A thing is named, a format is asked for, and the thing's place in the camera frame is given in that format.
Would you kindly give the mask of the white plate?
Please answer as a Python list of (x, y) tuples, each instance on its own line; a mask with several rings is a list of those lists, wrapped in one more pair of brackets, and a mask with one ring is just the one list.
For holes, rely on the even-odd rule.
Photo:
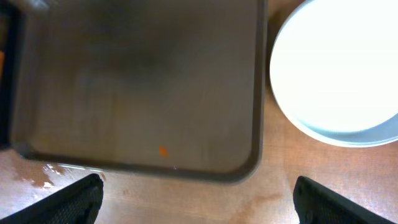
[(287, 119), (341, 147), (397, 140), (397, 1), (311, 0), (286, 19), (270, 61)]

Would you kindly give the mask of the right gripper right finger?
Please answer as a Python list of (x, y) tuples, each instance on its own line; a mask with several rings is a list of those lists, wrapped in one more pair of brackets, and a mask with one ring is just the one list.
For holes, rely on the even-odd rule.
[(297, 178), (293, 200), (300, 224), (394, 224), (305, 176)]

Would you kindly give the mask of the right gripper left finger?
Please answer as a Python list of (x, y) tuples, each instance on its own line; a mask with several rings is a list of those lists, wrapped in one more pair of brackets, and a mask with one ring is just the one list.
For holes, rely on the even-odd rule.
[(103, 202), (104, 183), (90, 174), (52, 195), (1, 219), (1, 223), (92, 224)]

